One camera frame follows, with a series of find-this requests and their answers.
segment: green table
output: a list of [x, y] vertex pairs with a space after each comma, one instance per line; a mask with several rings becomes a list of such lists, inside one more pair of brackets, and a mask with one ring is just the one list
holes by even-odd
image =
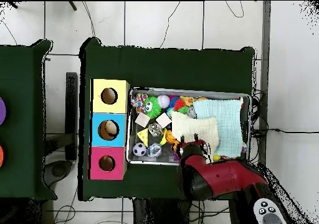
[[44, 104], [42, 62], [52, 42], [0, 46], [0, 97], [7, 116], [0, 126], [4, 162], [0, 197], [56, 199], [42, 181]]
[[184, 198], [176, 167], [128, 164], [121, 181], [88, 180], [90, 80], [126, 80], [131, 87], [252, 93], [254, 50], [104, 47], [97, 38], [80, 49], [79, 199], [90, 197]]

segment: white towel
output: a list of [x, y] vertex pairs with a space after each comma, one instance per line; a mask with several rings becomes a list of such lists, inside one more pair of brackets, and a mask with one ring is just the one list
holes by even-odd
[[192, 119], [186, 114], [172, 112], [172, 134], [178, 141], [181, 140], [181, 136], [184, 136], [185, 142], [193, 142], [195, 133], [198, 135], [198, 139], [209, 144], [210, 155], [214, 156], [219, 143], [216, 118]]

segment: green toy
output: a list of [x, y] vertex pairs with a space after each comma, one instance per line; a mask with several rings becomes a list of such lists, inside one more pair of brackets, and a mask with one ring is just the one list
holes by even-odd
[[151, 96], [144, 101], [144, 107], [146, 109], [146, 115], [151, 119], [155, 119], [161, 114], [161, 107], [158, 104], [157, 97]]

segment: box with circular hole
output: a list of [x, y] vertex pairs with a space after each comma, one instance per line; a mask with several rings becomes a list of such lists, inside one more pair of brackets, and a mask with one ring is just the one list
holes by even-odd
[[93, 114], [92, 146], [123, 147], [125, 138], [126, 114]]
[[125, 80], [102, 79], [93, 79], [91, 83], [94, 113], [127, 113], [130, 84]]
[[90, 180], [123, 180], [126, 172], [124, 147], [93, 146], [90, 157]]

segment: orange circle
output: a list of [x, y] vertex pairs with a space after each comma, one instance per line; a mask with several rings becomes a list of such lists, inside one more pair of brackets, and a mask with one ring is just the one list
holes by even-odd
[[3, 157], [4, 157], [3, 149], [2, 149], [2, 147], [0, 146], [0, 167], [1, 167], [2, 164], [3, 164]]

